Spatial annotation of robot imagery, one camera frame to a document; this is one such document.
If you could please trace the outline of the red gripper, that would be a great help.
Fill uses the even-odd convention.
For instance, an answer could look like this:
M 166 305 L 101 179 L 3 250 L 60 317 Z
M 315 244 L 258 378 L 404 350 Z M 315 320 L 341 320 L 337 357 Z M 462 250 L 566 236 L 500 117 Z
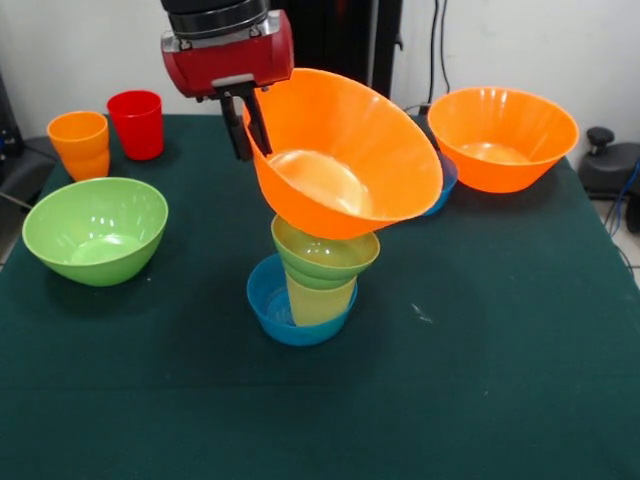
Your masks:
M 166 32 L 161 37 L 163 62 L 177 90 L 187 98 L 215 96 L 217 87 L 251 83 L 269 86 L 290 78 L 294 68 L 292 29 L 283 10 L 271 10 L 256 26 L 235 33 L 186 40 Z M 255 89 L 242 96 L 248 129 L 263 155 L 272 153 Z M 236 113 L 233 94 L 219 99 L 236 158 L 251 161 L 251 145 Z

